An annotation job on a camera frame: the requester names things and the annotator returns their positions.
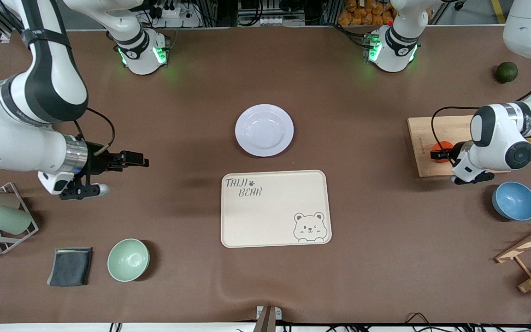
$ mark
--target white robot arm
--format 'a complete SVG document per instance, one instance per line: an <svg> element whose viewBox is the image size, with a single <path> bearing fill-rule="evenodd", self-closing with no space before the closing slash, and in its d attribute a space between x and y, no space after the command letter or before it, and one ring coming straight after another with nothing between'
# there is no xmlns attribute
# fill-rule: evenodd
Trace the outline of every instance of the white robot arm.
<svg viewBox="0 0 531 332"><path fill-rule="evenodd" d="M127 9L141 6L143 0L63 0L72 10L95 19L109 32L133 73L146 75L166 65L168 48L165 36L145 29Z"/></svg>
<svg viewBox="0 0 531 332"><path fill-rule="evenodd" d="M506 46L531 59L531 0L515 0L503 32ZM510 171L531 162L531 95L525 101L486 105L470 124L472 141L455 145L452 181L476 183L493 178L485 170Z"/></svg>
<svg viewBox="0 0 531 332"><path fill-rule="evenodd" d="M405 69L413 60L419 37L427 26L429 17L426 8L437 0L390 0L398 11L392 26L383 25L371 34L379 41L369 51L368 59L380 69L396 73Z"/></svg>
<svg viewBox="0 0 531 332"><path fill-rule="evenodd" d="M107 186L91 185L91 175L122 170L124 162L148 166L142 154L97 153L101 145L52 129L52 124L80 118L88 101L55 0L0 0L0 9L21 18L21 36L32 53L27 71L0 81L0 168L38 171L48 192L70 199L107 191Z"/></svg>

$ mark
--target dark gray towel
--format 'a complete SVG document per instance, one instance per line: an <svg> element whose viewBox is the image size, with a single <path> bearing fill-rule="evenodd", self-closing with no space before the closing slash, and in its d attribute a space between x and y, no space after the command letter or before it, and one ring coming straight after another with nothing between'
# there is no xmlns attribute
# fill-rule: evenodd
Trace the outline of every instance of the dark gray towel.
<svg viewBox="0 0 531 332"><path fill-rule="evenodd" d="M91 248L57 248L47 284L57 287L87 285Z"/></svg>

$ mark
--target power strip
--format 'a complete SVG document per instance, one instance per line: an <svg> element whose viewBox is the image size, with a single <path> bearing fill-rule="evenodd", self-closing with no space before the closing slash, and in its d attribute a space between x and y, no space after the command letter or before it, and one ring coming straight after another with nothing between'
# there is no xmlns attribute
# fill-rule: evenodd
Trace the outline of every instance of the power strip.
<svg viewBox="0 0 531 332"><path fill-rule="evenodd" d="M284 23L284 18L281 16L277 17L262 17L260 18L260 25L264 27L275 27L275 26L282 26L282 23Z"/></svg>
<svg viewBox="0 0 531 332"><path fill-rule="evenodd" d="M161 17L163 18L179 18L179 15L181 15L182 8L179 6L176 6L175 9L163 9L163 14Z"/></svg>

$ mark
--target brown table mat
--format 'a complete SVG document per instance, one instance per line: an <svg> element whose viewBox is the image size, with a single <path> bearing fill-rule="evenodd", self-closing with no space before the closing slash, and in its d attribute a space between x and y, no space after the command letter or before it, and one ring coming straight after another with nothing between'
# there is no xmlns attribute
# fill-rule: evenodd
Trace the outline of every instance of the brown table mat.
<svg viewBox="0 0 531 332"><path fill-rule="evenodd" d="M447 105L512 101L531 88L531 61L508 51L502 27L430 27L401 73L365 65L362 51L332 28L181 31L169 67L136 76L104 32L72 32L74 57L118 136L112 151L145 153L150 168L105 173L105 198L62 202L36 173L0 170L38 215L40 232L0 255L0 323L236 321L277 305L295 322L531 323L525 275L496 254L531 232L504 223L490 194L504 181L531 188L531 165L495 181L457 187L417 175L406 119ZM28 68L18 36L0 46L0 80ZM519 67L498 84L491 68ZM295 123L275 158L247 155L234 124L248 107L272 103ZM464 114L451 112L451 115ZM110 130L87 113L89 141ZM76 134L72 124L63 132ZM220 234L220 181L232 172L322 170L333 239L322 246L227 249ZM107 272L112 246L127 237L150 246L142 281ZM92 246L89 285L53 288L53 250ZM523 256L531 267L531 252Z"/></svg>

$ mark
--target green bowl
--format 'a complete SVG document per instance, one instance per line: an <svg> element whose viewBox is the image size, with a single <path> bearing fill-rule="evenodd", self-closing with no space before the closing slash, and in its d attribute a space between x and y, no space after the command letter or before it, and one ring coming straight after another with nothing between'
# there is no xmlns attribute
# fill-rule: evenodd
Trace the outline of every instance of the green bowl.
<svg viewBox="0 0 531 332"><path fill-rule="evenodd" d="M108 272L118 281L133 281L140 277L148 266L149 250L137 239L118 242L108 256Z"/></svg>

